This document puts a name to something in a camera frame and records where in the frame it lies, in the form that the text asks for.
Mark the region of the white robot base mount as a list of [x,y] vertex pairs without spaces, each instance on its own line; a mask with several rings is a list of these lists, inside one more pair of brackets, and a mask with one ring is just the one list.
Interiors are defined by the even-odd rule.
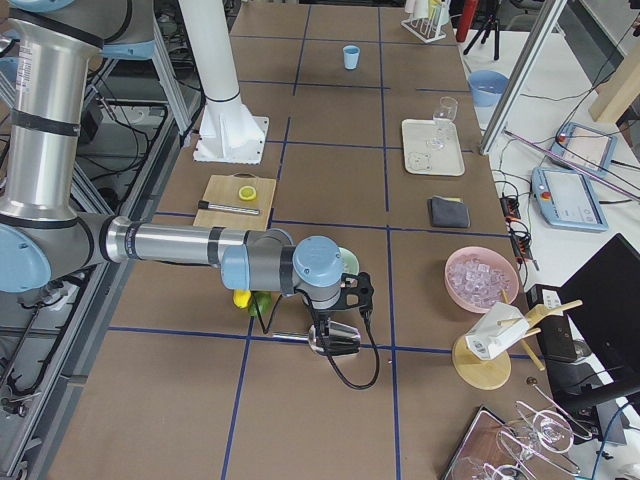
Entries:
[[257,165],[269,119],[252,115],[241,98],[223,3],[183,0],[179,5],[205,97],[194,159]]

